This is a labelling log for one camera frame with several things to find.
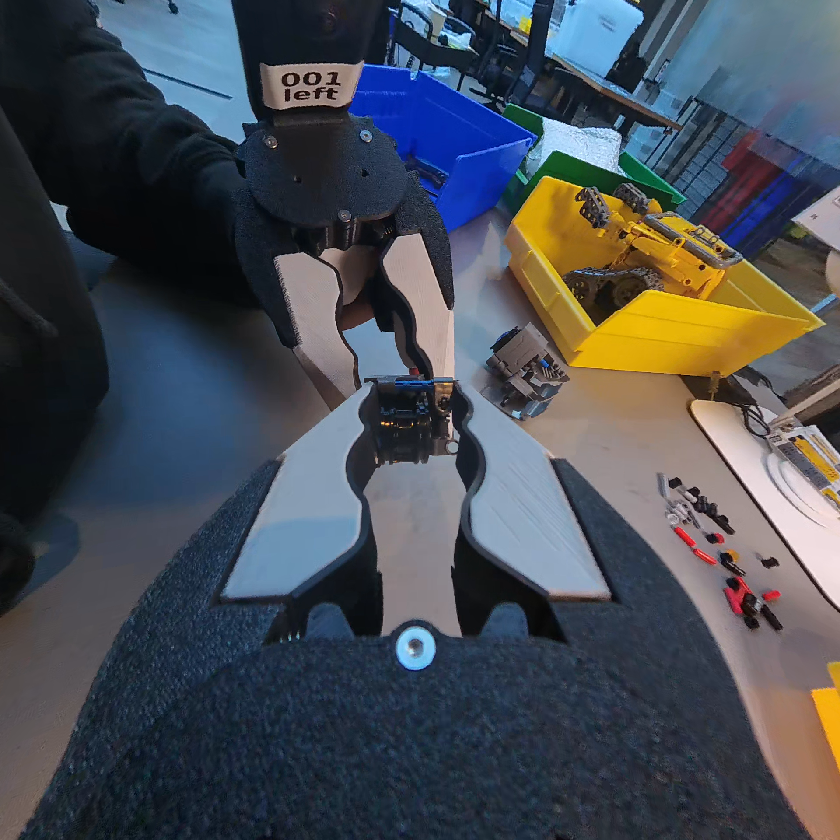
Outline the yellow plastic storage bin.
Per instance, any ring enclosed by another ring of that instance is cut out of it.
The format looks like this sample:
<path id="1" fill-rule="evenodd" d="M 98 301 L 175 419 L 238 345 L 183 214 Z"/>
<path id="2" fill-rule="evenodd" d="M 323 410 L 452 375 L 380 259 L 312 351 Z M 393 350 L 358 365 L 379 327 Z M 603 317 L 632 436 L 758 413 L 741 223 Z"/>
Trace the yellow plastic storage bin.
<path id="1" fill-rule="evenodd" d="M 545 176 L 507 231 L 509 268 L 572 366 L 613 371 L 729 375 L 824 326 L 747 260 L 723 272 L 707 299 L 648 289 L 599 323 L 564 277 L 607 270 L 628 238 L 581 215 L 578 185 Z"/>
<path id="2" fill-rule="evenodd" d="M 811 695 L 828 747 L 839 770 L 839 662 L 829 663 L 826 668 L 833 684 L 813 689 Z"/>

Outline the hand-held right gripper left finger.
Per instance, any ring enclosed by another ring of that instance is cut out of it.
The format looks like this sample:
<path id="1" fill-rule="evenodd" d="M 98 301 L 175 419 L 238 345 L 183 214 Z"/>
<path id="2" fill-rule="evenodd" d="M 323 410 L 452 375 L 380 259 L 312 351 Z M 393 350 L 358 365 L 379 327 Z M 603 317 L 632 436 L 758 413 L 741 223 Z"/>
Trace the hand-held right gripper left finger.
<path id="1" fill-rule="evenodd" d="M 278 459 L 278 469 L 219 591 L 223 604 L 283 607 L 280 634 L 338 606 L 352 632 L 382 632 L 382 575 L 364 495 L 378 466 L 375 387 L 357 393 Z"/>

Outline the clear plastic storage box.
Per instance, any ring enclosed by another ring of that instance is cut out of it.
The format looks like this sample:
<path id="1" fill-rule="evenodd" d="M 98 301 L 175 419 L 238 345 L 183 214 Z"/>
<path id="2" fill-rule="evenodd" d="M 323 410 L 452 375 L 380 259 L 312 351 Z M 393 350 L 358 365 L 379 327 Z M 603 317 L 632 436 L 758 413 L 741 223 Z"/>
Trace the clear plastic storage box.
<path id="1" fill-rule="evenodd" d="M 592 69 L 609 69 L 643 21 L 640 2 L 554 2 L 547 51 Z"/>

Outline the white foam sheet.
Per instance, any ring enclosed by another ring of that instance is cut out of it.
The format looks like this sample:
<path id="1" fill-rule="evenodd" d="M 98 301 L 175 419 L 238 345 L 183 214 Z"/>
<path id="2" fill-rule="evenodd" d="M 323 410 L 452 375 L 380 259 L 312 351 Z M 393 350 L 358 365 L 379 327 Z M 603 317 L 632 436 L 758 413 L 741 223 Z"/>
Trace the white foam sheet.
<path id="1" fill-rule="evenodd" d="M 620 165 L 622 141 L 621 134 L 613 128 L 580 128 L 542 118 L 542 134 L 520 167 L 526 175 L 533 175 L 552 152 L 559 151 L 584 163 L 624 175 Z"/>

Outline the blue plastic storage bin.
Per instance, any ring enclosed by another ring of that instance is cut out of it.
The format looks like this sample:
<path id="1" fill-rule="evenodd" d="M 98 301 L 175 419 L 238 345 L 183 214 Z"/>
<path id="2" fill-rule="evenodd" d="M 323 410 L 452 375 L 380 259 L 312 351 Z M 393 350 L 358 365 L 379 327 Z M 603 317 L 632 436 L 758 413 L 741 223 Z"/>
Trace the blue plastic storage bin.
<path id="1" fill-rule="evenodd" d="M 536 136 L 424 72 L 366 65 L 350 106 L 393 137 L 405 163 L 446 178 L 421 183 L 449 233 L 497 205 Z"/>

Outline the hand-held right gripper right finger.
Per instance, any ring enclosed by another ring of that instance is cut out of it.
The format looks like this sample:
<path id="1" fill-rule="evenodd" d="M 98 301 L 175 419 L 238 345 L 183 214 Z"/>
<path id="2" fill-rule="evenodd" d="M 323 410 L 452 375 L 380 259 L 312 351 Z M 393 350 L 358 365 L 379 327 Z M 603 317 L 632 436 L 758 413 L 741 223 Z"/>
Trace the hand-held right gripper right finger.
<path id="1" fill-rule="evenodd" d="M 453 560 L 464 637 L 513 604 L 526 633 L 561 637 L 554 607 L 606 604 L 613 593 L 552 453 L 469 384 L 456 383 L 456 468 L 465 487 Z"/>

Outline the person's left hand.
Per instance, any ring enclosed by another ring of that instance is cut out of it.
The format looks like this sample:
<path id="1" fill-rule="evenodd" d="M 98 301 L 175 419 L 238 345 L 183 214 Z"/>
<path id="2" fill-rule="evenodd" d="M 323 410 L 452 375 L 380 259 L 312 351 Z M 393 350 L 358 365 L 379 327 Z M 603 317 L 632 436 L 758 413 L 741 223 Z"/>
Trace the person's left hand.
<path id="1" fill-rule="evenodd" d="M 375 317 L 371 301 L 366 290 L 362 290 L 351 302 L 343 304 L 337 316 L 337 324 L 341 332 L 355 329 Z"/>

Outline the yellow toy tracked robot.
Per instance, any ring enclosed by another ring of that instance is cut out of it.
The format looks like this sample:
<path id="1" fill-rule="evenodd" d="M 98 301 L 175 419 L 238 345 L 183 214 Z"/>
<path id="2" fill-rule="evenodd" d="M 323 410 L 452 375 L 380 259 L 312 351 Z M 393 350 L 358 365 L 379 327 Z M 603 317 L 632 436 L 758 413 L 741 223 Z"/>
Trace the yellow toy tracked robot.
<path id="1" fill-rule="evenodd" d="M 561 278 L 594 324 L 646 291 L 706 301 L 744 257 L 704 225 L 664 212 L 631 182 L 573 186 L 552 209 Z"/>

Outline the white flat pad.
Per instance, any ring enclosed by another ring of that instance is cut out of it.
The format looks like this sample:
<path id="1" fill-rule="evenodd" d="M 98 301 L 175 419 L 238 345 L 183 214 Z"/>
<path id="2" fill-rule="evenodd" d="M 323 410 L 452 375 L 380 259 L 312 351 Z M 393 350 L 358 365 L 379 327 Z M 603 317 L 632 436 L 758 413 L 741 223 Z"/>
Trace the white flat pad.
<path id="1" fill-rule="evenodd" d="M 752 435 L 735 406 L 694 400 L 689 413 L 816 589 L 838 609 L 838 509 Z"/>

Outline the pile of small brick parts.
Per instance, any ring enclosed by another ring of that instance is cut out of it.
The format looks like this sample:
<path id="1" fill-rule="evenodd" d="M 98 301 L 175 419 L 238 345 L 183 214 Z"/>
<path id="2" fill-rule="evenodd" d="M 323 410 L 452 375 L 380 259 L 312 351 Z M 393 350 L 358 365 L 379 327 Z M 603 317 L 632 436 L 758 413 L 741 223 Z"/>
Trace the pile of small brick parts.
<path id="1" fill-rule="evenodd" d="M 766 625 L 781 633 L 784 626 L 775 611 L 781 593 L 748 580 L 728 516 L 698 487 L 687 487 L 678 477 L 658 472 L 656 481 L 668 527 L 694 557 L 723 575 L 722 593 L 731 613 L 750 631 Z"/>

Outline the yellow black flat packet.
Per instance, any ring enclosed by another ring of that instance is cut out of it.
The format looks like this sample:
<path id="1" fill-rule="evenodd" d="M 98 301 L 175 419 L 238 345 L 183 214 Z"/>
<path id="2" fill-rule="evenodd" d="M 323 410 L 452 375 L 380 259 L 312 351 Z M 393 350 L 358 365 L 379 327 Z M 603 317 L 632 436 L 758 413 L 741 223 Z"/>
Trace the yellow black flat packet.
<path id="1" fill-rule="evenodd" d="M 777 455 L 839 509 L 839 454 L 818 427 L 773 423 L 767 441 Z"/>

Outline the black utility cart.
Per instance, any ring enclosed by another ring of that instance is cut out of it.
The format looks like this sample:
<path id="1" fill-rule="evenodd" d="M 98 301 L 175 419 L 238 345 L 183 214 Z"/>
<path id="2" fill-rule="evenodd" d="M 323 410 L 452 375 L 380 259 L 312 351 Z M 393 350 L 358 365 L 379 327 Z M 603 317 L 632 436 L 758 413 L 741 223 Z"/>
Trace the black utility cart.
<path id="1" fill-rule="evenodd" d="M 390 67 L 426 70 L 439 68 L 467 74 L 477 66 L 472 27 L 435 2 L 389 2 L 390 39 L 385 63 Z"/>

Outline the frosted glass partition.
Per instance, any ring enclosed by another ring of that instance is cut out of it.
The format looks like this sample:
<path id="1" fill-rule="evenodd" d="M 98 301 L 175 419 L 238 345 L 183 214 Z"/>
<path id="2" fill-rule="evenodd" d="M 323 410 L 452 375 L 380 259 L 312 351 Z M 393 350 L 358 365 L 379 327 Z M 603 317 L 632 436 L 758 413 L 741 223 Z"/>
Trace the frosted glass partition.
<path id="1" fill-rule="evenodd" d="M 708 2 L 669 62 L 664 91 L 792 145 L 838 135 L 839 2 Z"/>

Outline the wooden table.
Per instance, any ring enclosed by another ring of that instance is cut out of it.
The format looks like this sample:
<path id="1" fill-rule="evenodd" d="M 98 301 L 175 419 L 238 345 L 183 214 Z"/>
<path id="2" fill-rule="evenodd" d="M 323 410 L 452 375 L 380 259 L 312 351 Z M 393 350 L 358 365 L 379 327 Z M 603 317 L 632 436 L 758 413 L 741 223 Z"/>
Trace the wooden table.
<path id="1" fill-rule="evenodd" d="M 614 130 L 624 143 L 637 127 L 662 130 L 664 136 L 684 128 L 632 92 L 548 49 L 540 69 L 522 70 L 506 104 L 564 123 L 572 123 L 579 109 L 588 113 L 610 110 L 616 116 Z"/>

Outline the black office chair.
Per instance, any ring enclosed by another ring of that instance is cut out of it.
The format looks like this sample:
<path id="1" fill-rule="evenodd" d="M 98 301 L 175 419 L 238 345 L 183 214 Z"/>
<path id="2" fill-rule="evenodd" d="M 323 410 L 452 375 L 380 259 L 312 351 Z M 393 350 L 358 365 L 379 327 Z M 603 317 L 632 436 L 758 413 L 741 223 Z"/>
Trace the black office chair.
<path id="1" fill-rule="evenodd" d="M 490 41 L 474 74 L 483 90 L 469 90 L 483 97 L 485 106 L 496 113 L 502 113 L 510 100 L 515 104 L 525 101 L 532 91 L 543 68 L 554 1 L 533 3 L 526 45 L 511 40 L 511 32 L 503 25 L 501 7 L 502 1 L 496 2 Z"/>

